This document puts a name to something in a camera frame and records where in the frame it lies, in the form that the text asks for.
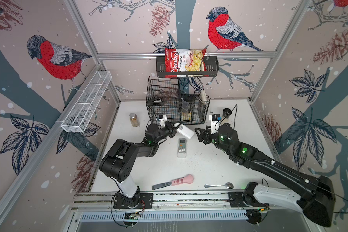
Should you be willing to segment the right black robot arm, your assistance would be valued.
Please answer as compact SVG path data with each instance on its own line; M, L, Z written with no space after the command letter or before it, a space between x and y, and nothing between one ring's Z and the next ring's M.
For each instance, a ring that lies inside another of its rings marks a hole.
M210 126L195 128L195 132L199 142L213 144L237 165L265 174L299 195L300 199L293 201L293 205L309 220L322 227L332 225L335 196L329 178L303 174L240 142L237 131L228 123L221 125L216 133L212 133Z

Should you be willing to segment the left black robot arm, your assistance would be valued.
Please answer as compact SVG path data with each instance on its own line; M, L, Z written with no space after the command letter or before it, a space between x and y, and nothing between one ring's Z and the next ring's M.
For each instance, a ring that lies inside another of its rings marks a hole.
M141 143L116 140L100 162L99 170L116 183L125 199L136 204L140 189L130 176L136 159L154 156L159 145L167 138L173 138L181 125L166 121L160 128L157 124L150 124Z

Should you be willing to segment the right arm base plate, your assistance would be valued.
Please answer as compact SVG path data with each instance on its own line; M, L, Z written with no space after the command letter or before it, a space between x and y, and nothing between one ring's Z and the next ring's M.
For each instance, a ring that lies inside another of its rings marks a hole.
M228 192L228 198L231 208L269 207L269 204L262 204L253 195L247 195L243 192Z

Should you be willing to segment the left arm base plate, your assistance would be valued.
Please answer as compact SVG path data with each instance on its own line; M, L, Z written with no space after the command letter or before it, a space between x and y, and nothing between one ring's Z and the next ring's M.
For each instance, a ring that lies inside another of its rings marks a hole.
M152 204L152 193L137 193L132 198L128 198L119 192L112 200L114 209L151 209Z

